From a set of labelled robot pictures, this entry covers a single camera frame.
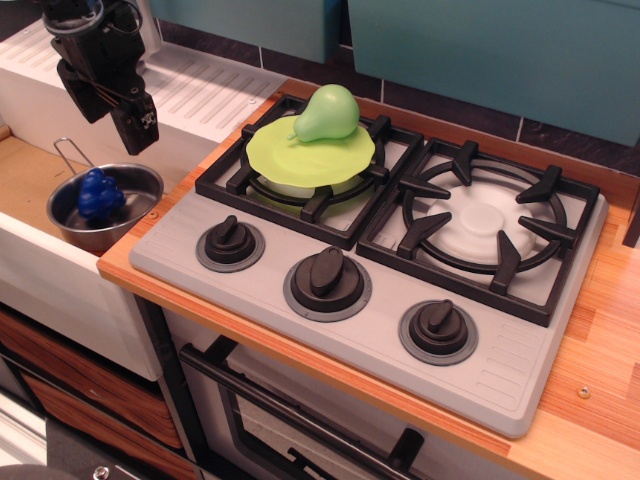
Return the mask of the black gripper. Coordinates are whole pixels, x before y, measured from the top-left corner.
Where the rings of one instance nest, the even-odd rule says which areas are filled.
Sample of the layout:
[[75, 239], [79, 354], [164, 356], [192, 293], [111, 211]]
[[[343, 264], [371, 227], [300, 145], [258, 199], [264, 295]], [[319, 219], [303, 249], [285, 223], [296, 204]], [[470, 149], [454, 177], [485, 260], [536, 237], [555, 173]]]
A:
[[129, 155], [159, 140], [157, 111], [136, 65], [144, 53], [134, 2], [51, 2], [49, 32], [57, 73], [83, 117], [107, 115]]

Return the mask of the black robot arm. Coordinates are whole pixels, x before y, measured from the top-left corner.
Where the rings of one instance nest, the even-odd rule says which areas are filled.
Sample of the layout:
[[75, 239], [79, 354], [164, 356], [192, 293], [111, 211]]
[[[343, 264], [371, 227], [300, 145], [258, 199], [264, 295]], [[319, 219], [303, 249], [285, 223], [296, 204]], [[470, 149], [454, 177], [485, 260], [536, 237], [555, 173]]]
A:
[[134, 1], [41, 1], [42, 21], [60, 55], [57, 73], [91, 124], [110, 115], [128, 154], [158, 141], [157, 112], [138, 65], [145, 53]]

